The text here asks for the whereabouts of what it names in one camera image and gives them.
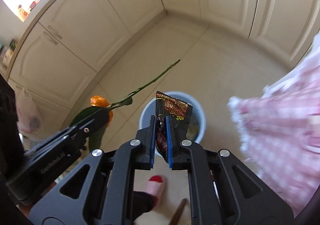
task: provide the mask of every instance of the white plastic bag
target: white plastic bag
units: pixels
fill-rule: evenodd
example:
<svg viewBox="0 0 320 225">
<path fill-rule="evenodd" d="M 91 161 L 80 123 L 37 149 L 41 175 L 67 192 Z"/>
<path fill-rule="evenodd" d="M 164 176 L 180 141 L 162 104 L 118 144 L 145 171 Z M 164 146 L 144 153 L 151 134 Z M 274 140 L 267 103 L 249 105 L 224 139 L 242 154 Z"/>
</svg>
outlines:
<svg viewBox="0 0 320 225">
<path fill-rule="evenodd" d="M 32 133 L 42 129 L 41 115 L 28 89 L 23 88 L 17 99 L 17 115 L 17 126 L 20 132 Z"/>
</svg>

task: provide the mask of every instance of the wooden stick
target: wooden stick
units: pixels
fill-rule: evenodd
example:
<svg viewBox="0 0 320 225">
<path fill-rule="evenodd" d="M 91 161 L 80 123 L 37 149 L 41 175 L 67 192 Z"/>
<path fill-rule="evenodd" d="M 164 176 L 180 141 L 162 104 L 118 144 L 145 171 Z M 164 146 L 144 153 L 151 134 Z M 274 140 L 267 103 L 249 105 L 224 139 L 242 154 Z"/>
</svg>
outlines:
<svg viewBox="0 0 320 225">
<path fill-rule="evenodd" d="M 184 198 L 181 200 L 176 212 L 174 213 L 169 225 L 177 225 L 179 223 L 179 220 L 180 220 L 180 217 L 183 213 L 183 209 L 184 207 L 186 206 L 186 203 L 187 203 L 187 199 Z"/>
</svg>

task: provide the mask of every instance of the orange flower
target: orange flower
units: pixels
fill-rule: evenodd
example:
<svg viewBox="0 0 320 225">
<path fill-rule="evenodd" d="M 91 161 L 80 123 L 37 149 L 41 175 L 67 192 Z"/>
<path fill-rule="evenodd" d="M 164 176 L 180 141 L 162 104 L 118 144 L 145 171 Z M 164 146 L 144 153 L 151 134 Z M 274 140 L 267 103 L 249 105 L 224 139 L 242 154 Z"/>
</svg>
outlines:
<svg viewBox="0 0 320 225">
<path fill-rule="evenodd" d="M 110 105 L 107 100 L 101 96 L 93 96 L 90 98 L 91 106 L 97 106 L 97 107 L 107 107 Z M 107 127 L 109 126 L 109 123 L 111 122 L 113 118 L 113 112 L 112 110 L 109 111 L 109 121 L 107 123 Z"/>
</svg>

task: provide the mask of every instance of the pink dress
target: pink dress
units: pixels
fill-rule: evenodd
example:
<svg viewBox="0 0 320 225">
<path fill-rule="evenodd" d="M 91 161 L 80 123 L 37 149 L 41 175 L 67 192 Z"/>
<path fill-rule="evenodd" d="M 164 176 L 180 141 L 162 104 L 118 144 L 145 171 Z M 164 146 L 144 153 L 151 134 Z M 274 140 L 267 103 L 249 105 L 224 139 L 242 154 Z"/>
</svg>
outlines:
<svg viewBox="0 0 320 225">
<path fill-rule="evenodd" d="M 232 97 L 228 106 L 242 152 L 296 216 L 320 184 L 319 34 L 310 54 L 264 91 L 262 98 Z"/>
</svg>

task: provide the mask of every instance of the beige tile floor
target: beige tile floor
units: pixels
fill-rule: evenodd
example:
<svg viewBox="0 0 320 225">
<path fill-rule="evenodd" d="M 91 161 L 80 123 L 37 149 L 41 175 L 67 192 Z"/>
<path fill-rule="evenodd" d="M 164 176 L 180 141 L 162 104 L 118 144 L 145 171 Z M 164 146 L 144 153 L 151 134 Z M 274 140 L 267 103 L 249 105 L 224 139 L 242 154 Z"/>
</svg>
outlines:
<svg viewBox="0 0 320 225">
<path fill-rule="evenodd" d="M 156 91 L 176 90 L 191 94 L 204 108 L 207 130 L 201 145 L 214 151 L 227 148 L 243 161 L 239 136 L 227 108 L 229 98 L 261 96 L 265 85 L 272 84 L 288 71 L 247 40 L 229 32 L 167 16 L 127 50 L 90 96 L 101 95 L 108 101 L 117 101 L 178 58 L 181 62 L 137 94 L 132 105 L 114 112 L 102 148 L 111 151 L 134 138 L 140 114 Z M 80 109 L 89 106 L 90 96 Z M 162 174 L 168 180 L 164 201 L 157 211 L 140 216 L 138 225 L 168 224 L 180 200 L 189 197 L 187 173 L 170 171 L 161 157 L 156 157 L 152 171 L 136 172 L 135 190 L 143 190 L 153 174 Z M 188 205 L 179 224 L 190 223 Z"/>
</svg>

